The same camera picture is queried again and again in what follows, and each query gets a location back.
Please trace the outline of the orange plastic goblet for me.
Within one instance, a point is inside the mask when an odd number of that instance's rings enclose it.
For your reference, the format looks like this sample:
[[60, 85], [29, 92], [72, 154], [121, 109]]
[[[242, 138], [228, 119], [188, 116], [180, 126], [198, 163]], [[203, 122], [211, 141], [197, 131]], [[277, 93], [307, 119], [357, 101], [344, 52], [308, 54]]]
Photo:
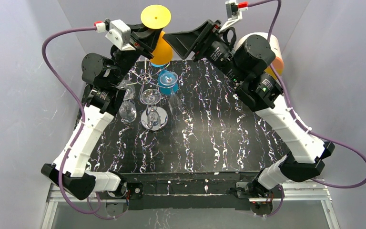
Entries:
[[150, 59], [152, 65], [163, 66], [173, 58], [171, 46], [163, 39], [165, 32], [163, 28], [171, 21], [170, 11], [163, 5], [154, 4], [147, 6], [141, 12], [141, 22], [145, 27], [154, 30], [156, 35], [156, 46], [151, 52], [153, 57]]

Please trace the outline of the blue plastic wine glass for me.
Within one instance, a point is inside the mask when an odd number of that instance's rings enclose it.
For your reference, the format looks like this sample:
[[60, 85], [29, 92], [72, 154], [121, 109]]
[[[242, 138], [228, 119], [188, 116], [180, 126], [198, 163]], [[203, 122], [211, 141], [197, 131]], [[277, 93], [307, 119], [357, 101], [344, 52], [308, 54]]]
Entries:
[[153, 67], [159, 68], [158, 83], [160, 92], [164, 95], [176, 94], [179, 90], [178, 80], [179, 76], [175, 72], [166, 70], [169, 62], [166, 64], [154, 64], [151, 62]]

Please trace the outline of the clear wine glass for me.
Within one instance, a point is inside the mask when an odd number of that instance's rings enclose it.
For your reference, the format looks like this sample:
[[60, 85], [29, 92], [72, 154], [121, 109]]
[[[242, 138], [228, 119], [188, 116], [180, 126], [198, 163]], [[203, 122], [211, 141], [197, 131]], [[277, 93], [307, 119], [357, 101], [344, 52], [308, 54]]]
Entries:
[[133, 97], [125, 98], [118, 111], [118, 115], [123, 123], [132, 123], [137, 117], [136, 106], [132, 100]]
[[118, 86], [119, 89], [124, 89], [124, 101], [132, 100], [136, 96], [136, 90], [134, 84], [129, 80], [122, 80]]
[[157, 89], [147, 89], [140, 96], [143, 104], [147, 105], [141, 115], [141, 124], [148, 130], [155, 130], [160, 126], [161, 118], [156, 104], [161, 100], [161, 93]]

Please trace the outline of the clear wine glass front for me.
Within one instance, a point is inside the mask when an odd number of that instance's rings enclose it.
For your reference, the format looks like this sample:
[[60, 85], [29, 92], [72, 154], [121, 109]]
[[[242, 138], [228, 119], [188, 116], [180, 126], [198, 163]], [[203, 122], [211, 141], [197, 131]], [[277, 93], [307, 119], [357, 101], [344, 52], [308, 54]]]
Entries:
[[143, 104], [147, 105], [141, 115], [141, 124], [148, 130], [155, 130], [160, 126], [161, 118], [156, 104], [161, 100], [161, 93], [157, 89], [147, 89], [140, 96]]

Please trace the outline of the clear champagne flute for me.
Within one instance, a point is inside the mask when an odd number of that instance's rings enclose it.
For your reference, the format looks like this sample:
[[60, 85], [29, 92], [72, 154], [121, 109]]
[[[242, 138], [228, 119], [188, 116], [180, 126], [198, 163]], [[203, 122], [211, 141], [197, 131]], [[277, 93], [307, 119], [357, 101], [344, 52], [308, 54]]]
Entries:
[[168, 103], [172, 115], [180, 116], [183, 113], [183, 105], [177, 93], [168, 96]]

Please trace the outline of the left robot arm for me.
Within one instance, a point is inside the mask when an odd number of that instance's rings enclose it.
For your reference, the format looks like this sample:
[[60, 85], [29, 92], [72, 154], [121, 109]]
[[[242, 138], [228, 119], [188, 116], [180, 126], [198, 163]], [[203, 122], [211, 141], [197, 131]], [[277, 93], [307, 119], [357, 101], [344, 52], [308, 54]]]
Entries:
[[121, 20], [96, 22], [93, 26], [71, 28], [48, 37], [41, 48], [45, 62], [46, 49], [53, 39], [73, 32], [96, 31], [115, 35], [110, 57], [97, 53], [85, 55], [81, 63], [82, 80], [91, 90], [83, 104], [77, 99], [80, 120], [63, 151], [41, 173], [60, 188], [63, 196], [73, 195], [79, 200], [94, 192], [119, 194], [125, 180], [115, 172], [91, 172], [86, 164], [106, 127], [118, 113], [126, 94], [120, 86], [141, 56], [153, 57], [162, 29], [151, 29], [144, 24], [125, 24]]

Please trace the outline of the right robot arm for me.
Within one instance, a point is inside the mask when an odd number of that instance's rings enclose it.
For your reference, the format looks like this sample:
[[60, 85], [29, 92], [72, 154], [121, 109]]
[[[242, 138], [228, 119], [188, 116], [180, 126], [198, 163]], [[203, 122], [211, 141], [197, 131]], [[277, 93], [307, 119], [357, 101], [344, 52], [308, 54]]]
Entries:
[[163, 39], [185, 59], [206, 58], [236, 84], [235, 94], [256, 115], [264, 119], [288, 146], [289, 152], [273, 165], [262, 169], [239, 192], [263, 197], [288, 180], [303, 182], [321, 174], [324, 159], [335, 146], [309, 134], [298, 125], [285, 103], [283, 88], [266, 72], [276, 55], [268, 40], [256, 33], [240, 41], [229, 40], [219, 21], [207, 20], [200, 27], [185, 32], [168, 33]]

